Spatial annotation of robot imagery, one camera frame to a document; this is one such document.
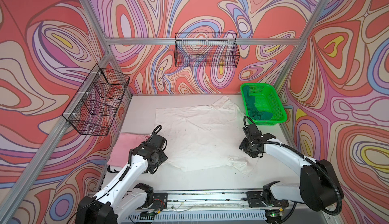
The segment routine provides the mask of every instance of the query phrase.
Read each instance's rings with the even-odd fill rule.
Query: dark green garment
[[[270,112],[260,112],[255,107],[255,96],[249,96],[250,87],[247,85],[243,87],[243,96],[246,100],[247,111],[249,117],[254,120],[269,120],[273,117],[273,114]]]

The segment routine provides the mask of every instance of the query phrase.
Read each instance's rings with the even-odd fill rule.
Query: pink cloth
[[[134,149],[149,137],[149,135],[121,133],[112,149],[108,165],[124,167],[128,163],[129,150]]]

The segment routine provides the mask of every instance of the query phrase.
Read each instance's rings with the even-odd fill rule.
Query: white tabletop
[[[241,95],[227,96],[244,112]],[[222,95],[134,96],[125,116],[121,132],[150,134],[154,129],[155,110],[157,108],[211,105],[221,97]],[[258,129],[263,134],[273,134],[281,142],[287,143],[279,124],[258,126]],[[114,175],[114,173],[107,173],[104,184],[107,184]],[[178,168],[164,164],[153,175],[149,173],[142,174],[135,184],[145,183],[152,186],[155,191],[256,189],[262,188],[263,185],[275,180],[284,183],[299,183],[299,177],[290,168],[273,156],[264,154],[263,158],[258,160],[257,165],[248,175],[244,175],[231,166],[182,172]]]

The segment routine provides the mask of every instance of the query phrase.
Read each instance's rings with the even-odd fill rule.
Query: green plastic basket
[[[255,96],[255,107],[260,112],[265,111],[273,113],[273,117],[270,120],[253,120],[256,125],[275,125],[286,121],[287,115],[277,92],[272,85],[266,83],[244,83],[240,86],[247,116],[250,117],[247,111],[246,99],[243,94],[243,87],[246,85],[250,87],[249,95]]]

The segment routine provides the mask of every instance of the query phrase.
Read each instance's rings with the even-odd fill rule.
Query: hanging wire basket
[[[236,33],[176,33],[177,67],[237,67],[240,58]]]
[[[114,69],[99,69],[68,122],[79,134],[107,136],[129,84],[129,76]]]

